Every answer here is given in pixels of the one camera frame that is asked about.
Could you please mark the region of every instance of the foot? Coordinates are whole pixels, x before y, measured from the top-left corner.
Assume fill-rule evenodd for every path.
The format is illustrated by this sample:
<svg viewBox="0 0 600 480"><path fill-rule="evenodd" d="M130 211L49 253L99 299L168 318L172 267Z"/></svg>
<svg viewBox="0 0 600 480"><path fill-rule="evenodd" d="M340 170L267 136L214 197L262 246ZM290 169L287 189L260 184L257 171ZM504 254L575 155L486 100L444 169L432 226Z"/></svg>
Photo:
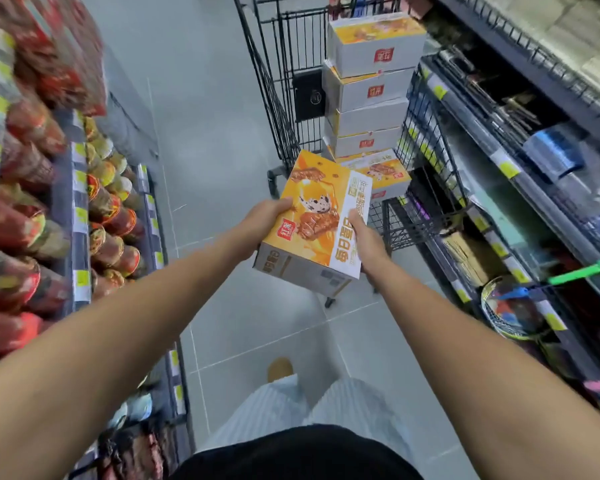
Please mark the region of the foot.
<svg viewBox="0 0 600 480"><path fill-rule="evenodd" d="M278 357L267 369L267 381L272 383L283 377L294 375L294 366L287 357Z"/></svg>

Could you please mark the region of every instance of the aisle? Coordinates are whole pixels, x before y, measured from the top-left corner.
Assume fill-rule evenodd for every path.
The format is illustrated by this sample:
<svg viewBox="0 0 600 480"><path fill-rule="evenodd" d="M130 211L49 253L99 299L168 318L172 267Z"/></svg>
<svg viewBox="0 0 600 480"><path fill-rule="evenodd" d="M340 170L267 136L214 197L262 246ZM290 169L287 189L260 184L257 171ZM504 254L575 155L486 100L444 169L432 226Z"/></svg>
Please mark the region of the aisle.
<svg viewBox="0 0 600 480"><path fill-rule="evenodd" d="M268 197L265 172L278 162L233 1L85 3L153 106L165 183L156 193L168 255L186 256ZM395 259L440 290L415 248ZM287 355L310 402L347 375L381 389L411 428L427 480L451 473L476 478L410 348L366 281L325 310L313 293L251 264L238 267L182 335L198 445L266 382L268 364Z"/></svg>

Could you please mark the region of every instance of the leg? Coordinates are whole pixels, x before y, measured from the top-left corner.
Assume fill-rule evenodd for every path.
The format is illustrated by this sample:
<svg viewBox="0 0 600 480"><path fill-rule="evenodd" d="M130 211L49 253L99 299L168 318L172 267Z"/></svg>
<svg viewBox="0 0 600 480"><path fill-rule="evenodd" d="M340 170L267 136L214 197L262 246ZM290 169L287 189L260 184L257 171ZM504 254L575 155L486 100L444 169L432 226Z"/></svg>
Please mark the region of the leg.
<svg viewBox="0 0 600 480"><path fill-rule="evenodd" d="M275 360L269 366L268 379L270 383L248 396L199 451L243 443L302 424L309 404L291 363Z"/></svg>
<svg viewBox="0 0 600 480"><path fill-rule="evenodd" d="M378 441L413 464L409 433L380 391L359 379L334 382L303 425L333 424Z"/></svg>

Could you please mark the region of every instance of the wire basket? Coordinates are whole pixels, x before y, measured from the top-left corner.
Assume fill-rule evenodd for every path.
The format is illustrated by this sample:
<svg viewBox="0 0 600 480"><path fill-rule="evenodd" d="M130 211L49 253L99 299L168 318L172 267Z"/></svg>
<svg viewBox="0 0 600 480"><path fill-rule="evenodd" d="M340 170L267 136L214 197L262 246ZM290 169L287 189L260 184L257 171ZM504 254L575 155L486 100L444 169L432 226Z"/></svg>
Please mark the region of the wire basket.
<svg viewBox="0 0 600 480"><path fill-rule="evenodd" d="M340 0L334 5L327 5L328 0L234 2L282 162L267 173L271 195L277 197L276 177L288 178L300 150L322 151L322 62L329 20L391 13L398 11L400 0ZM407 96L403 135L394 149L412 181L404 197L372 203L368 219L389 252L459 226L466 205L456 164L438 126L440 102L420 69L414 71ZM407 199L418 209L417 216L405 212Z"/></svg>

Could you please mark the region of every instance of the gray floor tile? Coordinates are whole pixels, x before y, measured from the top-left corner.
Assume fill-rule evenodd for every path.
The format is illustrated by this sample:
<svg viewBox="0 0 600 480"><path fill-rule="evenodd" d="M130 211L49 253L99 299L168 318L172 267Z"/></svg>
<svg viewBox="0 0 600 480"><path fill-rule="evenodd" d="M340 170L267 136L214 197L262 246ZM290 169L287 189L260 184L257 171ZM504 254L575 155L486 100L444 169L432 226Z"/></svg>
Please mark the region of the gray floor tile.
<svg viewBox="0 0 600 480"><path fill-rule="evenodd" d="M423 283L435 281L435 277L416 246L395 251L392 261L400 265L407 273Z"/></svg>
<svg viewBox="0 0 600 480"><path fill-rule="evenodd" d="M202 398L202 388L200 387L200 376L197 372L187 374L187 391L189 393L189 421L193 430L193 436L196 441L196 449L209 436L207 426L207 413Z"/></svg>
<svg viewBox="0 0 600 480"><path fill-rule="evenodd" d="M179 252L185 255L184 249ZM238 265L191 324L200 368L326 320L314 293L256 271L253 260Z"/></svg>
<svg viewBox="0 0 600 480"><path fill-rule="evenodd" d="M425 480L479 480L461 447L424 465L420 474Z"/></svg>
<svg viewBox="0 0 600 480"><path fill-rule="evenodd" d="M347 372L325 324L200 370L211 432L222 426L238 406L267 382L267 368L277 357L291 359L310 404Z"/></svg>
<svg viewBox="0 0 600 480"><path fill-rule="evenodd" d="M320 302L324 304L326 297L322 295L318 295L318 297ZM330 307L324 309L324 312L327 314L327 320L331 320L381 300L382 297L374 293L373 286L369 284L367 277L362 274L358 281L350 282L338 294L336 301Z"/></svg>
<svg viewBox="0 0 600 480"><path fill-rule="evenodd" d="M413 435L419 464L458 444L456 433L384 303L329 322L352 377L378 388Z"/></svg>
<svg viewBox="0 0 600 480"><path fill-rule="evenodd" d="M195 372L198 370L196 361L196 351L193 345L193 336L191 334L191 325L186 327L180 334L180 343L182 345L182 361L186 372Z"/></svg>

